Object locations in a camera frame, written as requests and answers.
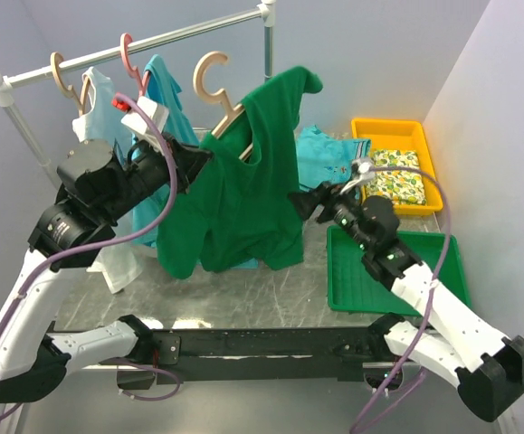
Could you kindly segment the white metal clothes rack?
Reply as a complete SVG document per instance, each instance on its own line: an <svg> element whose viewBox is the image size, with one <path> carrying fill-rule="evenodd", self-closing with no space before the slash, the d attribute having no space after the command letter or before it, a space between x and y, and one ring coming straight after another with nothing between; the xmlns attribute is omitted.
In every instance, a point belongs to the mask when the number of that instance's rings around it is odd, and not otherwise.
<svg viewBox="0 0 524 434"><path fill-rule="evenodd" d="M273 28L276 21L276 3L274 1L261 1L253 9L237 14L208 20L193 24L167 33L151 36L129 45L129 53L145 52L166 44L182 41L200 34L209 33L232 25L261 19L264 25L264 78L268 80L273 75ZM90 66L116 60L120 57L120 48L112 47L102 51L89 53L74 59L63 61L59 64L59 71L78 71ZM24 119L20 109L16 106L13 90L23 86L48 80L53 77L53 68L50 65L42 68L23 72L12 77L7 77L0 72L0 108L12 121L16 131L33 153L38 166L44 171L52 186L60 186L59 176L52 166L51 159L47 156L36 139L29 124Z"/></svg>

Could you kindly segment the white t shirt blue print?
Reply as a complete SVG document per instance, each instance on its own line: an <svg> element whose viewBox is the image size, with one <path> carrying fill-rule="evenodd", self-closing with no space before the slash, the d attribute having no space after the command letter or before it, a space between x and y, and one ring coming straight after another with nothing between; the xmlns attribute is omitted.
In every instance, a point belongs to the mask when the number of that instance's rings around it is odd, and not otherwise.
<svg viewBox="0 0 524 434"><path fill-rule="evenodd" d="M121 123L123 113L112 104L114 85L109 77L94 67L88 68L82 78L90 82L87 96L91 107L72 121L73 132L81 142L91 139L107 141L123 165L132 139L131 133ZM140 275L142 264L128 241L102 249L89 271L101 273L110 293L116 294Z"/></svg>

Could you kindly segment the green t shirt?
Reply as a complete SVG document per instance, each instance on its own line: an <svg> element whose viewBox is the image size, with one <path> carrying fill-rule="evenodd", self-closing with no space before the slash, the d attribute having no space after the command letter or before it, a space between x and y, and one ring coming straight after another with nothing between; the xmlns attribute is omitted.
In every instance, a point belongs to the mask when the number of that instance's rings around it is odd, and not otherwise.
<svg viewBox="0 0 524 434"><path fill-rule="evenodd" d="M222 272L250 259L273 270L302 262L303 223L288 198L299 189L294 130L303 95L322 89L317 74L290 68L244 97L221 136L205 136L212 159L158 226L157 259L170 276L189 278L197 264Z"/></svg>

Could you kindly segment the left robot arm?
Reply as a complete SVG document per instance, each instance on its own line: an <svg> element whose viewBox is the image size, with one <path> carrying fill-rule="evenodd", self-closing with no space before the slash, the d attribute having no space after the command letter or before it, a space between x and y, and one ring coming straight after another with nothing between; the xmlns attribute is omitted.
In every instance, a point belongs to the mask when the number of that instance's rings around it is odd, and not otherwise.
<svg viewBox="0 0 524 434"><path fill-rule="evenodd" d="M137 142L125 160L105 140L87 140L58 166L55 203L36 223L0 311L0 404L38 401L93 364L154 360L157 341L133 315L76 335L49 328L75 281L113 244L119 219L163 186L186 191L212 156L164 134L156 144Z"/></svg>

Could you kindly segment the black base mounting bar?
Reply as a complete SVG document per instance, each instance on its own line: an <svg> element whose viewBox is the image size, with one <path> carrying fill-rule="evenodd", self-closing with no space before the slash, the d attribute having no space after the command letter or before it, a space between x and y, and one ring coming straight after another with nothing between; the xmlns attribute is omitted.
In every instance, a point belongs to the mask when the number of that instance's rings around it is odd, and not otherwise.
<svg viewBox="0 0 524 434"><path fill-rule="evenodd" d="M362 382L366 368L398 357L367 326L155 330L152 343L125 355L181 382L336 379Z"/></svg>

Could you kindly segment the folded teal shirt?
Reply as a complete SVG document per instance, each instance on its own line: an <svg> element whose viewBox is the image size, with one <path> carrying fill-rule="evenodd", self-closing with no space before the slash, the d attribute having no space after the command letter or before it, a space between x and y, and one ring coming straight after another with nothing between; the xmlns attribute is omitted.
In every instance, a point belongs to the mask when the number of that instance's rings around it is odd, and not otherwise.
<svg viewBox="0 0 524 434"><path fill-rule="evenodd" d="M303 128L296 139L300 189L347 182L352 161L368 156L371 145L370 138L334 138L317 126Z"/></svg>

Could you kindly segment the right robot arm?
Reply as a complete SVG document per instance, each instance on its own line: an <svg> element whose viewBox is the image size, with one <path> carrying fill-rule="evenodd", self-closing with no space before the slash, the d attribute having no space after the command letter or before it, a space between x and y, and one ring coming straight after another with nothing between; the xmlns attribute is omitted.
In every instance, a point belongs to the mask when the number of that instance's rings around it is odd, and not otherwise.
<svg viewBox="0 0 524 434"><path fill-rule="evenodd" d="M319 222L335 222L363 251L367 274L423 316L434 335L420 333L397 315L368 338L378 360L405 355L445 379L479 419L493 422L524 394L524 337L509 337L457 298L398 236L393 204L381 196L360 202L339 184L323 183L289 193L307 220L317 207Z"/></svg>

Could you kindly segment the beige hanger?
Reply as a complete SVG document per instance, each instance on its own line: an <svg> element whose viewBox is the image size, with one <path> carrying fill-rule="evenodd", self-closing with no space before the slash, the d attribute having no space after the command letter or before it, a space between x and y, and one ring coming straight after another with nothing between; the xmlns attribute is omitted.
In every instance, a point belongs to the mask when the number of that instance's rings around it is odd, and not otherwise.
<svg viewBox="0 0 524 434"><path fill-rule="evenodd" d="M72 84L66 84L62 79L60 65L64 58L59 52L52 52L50 55L50 65L52 68L52 77L62 95L72 100L78 110L78 114L83 116L87 113L87 101L89 90L91 89L91 78L87 75L82 79L81 91L77 92Z"/></svg>
<svg viewBox="0 0 524 434"><path fill-rule="evenodd" d="M199 60L193 74L193 88L197 97L208 104L219 104L224 110L224 117L211 131L211 135L218 139L245 112L245 108L241 103L234 105L230 101L226 89L220 88L213 93L205 89L205 74L208 69L213 65L225 65L228 60L229 57L224 52L209 52Z"/></svg>

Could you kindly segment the aluminium frame rail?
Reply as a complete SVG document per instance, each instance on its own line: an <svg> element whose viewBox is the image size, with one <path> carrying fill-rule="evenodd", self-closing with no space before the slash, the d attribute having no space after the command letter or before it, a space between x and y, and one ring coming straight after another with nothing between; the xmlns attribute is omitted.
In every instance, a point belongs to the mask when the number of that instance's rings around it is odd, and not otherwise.
<svg viewBox="0 0 524 434"><path fill-rule="evenodd" d="M366 374L362 375L362 380L372 390L372 394L378 389L382 389L382 384L379 384L376 388L372 386L367 379L372 377L375 380L382 381L389 377L391 369L394 367L393 363L366 363ZM104 370L104 371L115 371L117 374L124 373L148 373L152 372L157 375L158 373L166 374L169 371L141 366L141 365L131 365L125 363L117 363L114 365L91 365L85 367L85 370ZM413 374L410 377L408 382L402 382L400 386L392 388L388 386L385 390L386 400L389 400L389 396L394 396L394 401L387 405L386 409L383 410L378 416L375 416L369 422L360 422L357 427L357 432L363 432L367 429L375 426L380 420L386 417L392 410L394 410L403 400L405 400L409 395L411 395L423 382L426 377L430 375L428 370L420 368L416 374ZM0 433L16 433L18 427L20 426L20 419L24 410L29 410L28 404L6 404L5 411L2 414L2 419L0 420ZM508 407L503 412L498 415L498 418L494 420L497 424L501 433L506 433L507 426L511 426L511 431L515 432L516 423L514 421L514 416L512 413L512 408Z"/></svg>

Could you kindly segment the light blue t shirt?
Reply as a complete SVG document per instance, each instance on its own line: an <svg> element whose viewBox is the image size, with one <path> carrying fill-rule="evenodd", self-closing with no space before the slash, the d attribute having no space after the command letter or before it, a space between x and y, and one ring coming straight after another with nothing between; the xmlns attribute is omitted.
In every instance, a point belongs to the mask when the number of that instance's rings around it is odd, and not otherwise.
<svg viewBox="0 0 524 434"><path fill-rule="evenodd" d="M183 112L179 98L182 88L168 71L163 58L155 54L146 65L144 74L148 76L145 96L169 110L164 130L186 145L198 146L199 137ZM160 214L162 202L167 201L168 195L169 187L165 185L133 209L133 231L143 229Z"/></svg>

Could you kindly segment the pink plastic hanger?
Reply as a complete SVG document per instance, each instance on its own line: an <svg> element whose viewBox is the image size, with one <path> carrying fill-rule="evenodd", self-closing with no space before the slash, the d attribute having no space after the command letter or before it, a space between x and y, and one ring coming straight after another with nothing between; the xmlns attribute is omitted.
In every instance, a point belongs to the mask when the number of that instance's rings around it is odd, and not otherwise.
<svg viewBox="0 0 524 434"><path fill-rule="evenodd" d="M133 38L129 33L123 33L119 39L119 54L123 67L127 75L136 82L138 95L140 97L147 97L149 85L154 78L151 71L140 72L138 66L131 63L129 56L129 46L133 42Z"/></svg>

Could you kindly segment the yellow plastic bin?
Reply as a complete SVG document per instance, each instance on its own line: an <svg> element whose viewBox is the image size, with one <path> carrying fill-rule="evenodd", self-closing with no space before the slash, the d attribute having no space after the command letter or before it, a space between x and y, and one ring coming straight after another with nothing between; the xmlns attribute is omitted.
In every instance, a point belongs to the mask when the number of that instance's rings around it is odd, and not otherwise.
<svg viewBox="0 0 524 434"><path fill-rule="evenodd" d="M378 149L414 151L419 167L431 176L435 176L422 124L413 120L391 120L377 118L353 118L351 128L354 138L369 138L371 151ZM424 185L426 204L397 204L398 215L427 216L443 209L443 199L434 185L425 177Z"/></svg>

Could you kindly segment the lemon print folded cloth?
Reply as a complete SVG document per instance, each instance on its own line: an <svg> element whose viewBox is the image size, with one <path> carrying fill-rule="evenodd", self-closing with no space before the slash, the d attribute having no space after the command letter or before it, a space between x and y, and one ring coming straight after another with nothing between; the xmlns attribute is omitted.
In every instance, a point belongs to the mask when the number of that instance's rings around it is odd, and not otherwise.
<svg viewBox="0 0 524 434"><path fill-rule="evenodd" d="M420 169L418 155L412 150L375 149L371 153L375 166L403 166ZM365 187L367 195L380 195L394 204L426 205L423 177L409 171L376 172Z"/></svg>

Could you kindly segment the green plastic tray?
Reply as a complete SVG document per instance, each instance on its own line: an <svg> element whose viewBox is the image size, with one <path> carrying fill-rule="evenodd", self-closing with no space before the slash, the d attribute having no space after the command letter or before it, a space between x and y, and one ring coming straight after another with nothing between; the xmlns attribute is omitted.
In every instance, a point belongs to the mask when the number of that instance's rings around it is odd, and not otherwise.
<svg viewBox="0 0 524 434"><path fill-rule="evenodd" d="M440 257L442 233L400 231L400 238L434 268ZM348 313L418 316L404 300L374 281L364 269L362 250L338 226L327 230L328 302L334 311ZM449 249L439 273L439 279L466 306L471 304L458 243L451 237Z"/></svg>

